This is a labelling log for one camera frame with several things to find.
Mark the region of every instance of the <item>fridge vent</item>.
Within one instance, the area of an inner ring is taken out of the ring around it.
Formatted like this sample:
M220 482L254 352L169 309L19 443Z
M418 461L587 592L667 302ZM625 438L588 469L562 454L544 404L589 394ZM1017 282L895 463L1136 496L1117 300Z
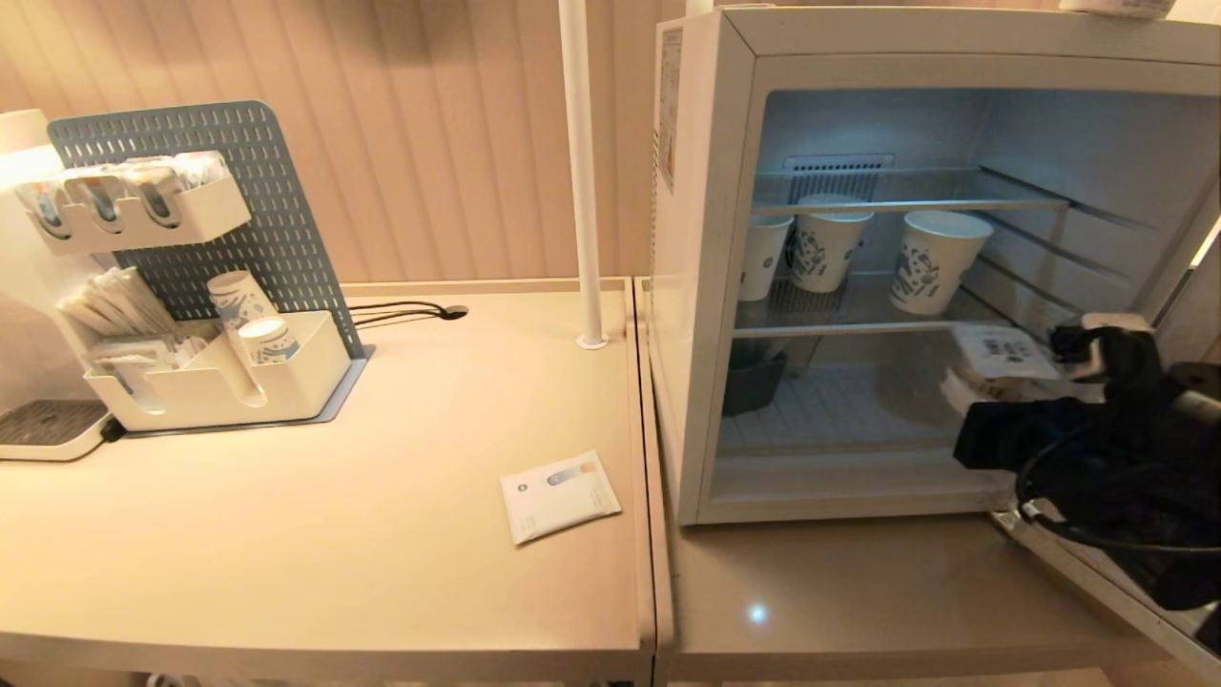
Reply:
M895 156L889 153L871 155L794 155L784 160L784 171L795 172L789 187L789 204L796 204L812 193L839 193L862 200L873 200L873 187L878 177L872 173L803 174L801 172L835 172L883 170L895 166Z

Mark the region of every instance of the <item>white organizer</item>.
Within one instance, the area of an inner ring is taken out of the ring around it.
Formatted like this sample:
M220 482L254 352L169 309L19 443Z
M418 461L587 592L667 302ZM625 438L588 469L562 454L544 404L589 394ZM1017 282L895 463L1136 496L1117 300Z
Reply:
M232 176L205 183L173 195L182 222L165 227L153 221L139 198L117 198L115 221L105 221L96 211L81 203L60 206L63 225L72 229L67 238L53 236L38 217L27 210L34 231L56 255L73 253L109 253L156 245L204 243L250 221L250 209Z
M140 406L115 377L84 379L118 422L133 432L311 419L348 371L350 360L327 310L283 312L300 349L283 364L245 369L225 334L184 369L144 376L158 409Z

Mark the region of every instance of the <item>fridge label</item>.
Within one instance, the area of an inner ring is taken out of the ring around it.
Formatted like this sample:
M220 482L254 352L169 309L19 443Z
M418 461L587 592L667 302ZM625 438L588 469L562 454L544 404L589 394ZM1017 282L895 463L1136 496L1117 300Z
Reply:
M658 88L657 168L674 192L674 145L679 135L679 71L683 65L683 29L662 34L662 78Z

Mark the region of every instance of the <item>fridge door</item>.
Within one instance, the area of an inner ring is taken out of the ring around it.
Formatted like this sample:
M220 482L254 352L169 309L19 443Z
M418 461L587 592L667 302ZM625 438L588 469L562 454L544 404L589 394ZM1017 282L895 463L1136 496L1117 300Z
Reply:
M1158 328L1158 347L1162 360L1168 362L1221 365L1221 240L1214 239L1211 248L1201 253ZM1013 513L993 517L1013 539L1144 632L1206 683L1221 685L1217 625L1221 604L1167 611L1098 549L1066 542L1023 522Z

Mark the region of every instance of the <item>beige wall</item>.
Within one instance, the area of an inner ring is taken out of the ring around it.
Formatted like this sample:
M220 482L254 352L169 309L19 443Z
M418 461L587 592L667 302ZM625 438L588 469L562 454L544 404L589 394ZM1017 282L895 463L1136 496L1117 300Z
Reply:
M684 1L587 7L602 270L645 273L653 27ZM0 111L265 100L339 278L570 276L557 22L556 0L0 0Z

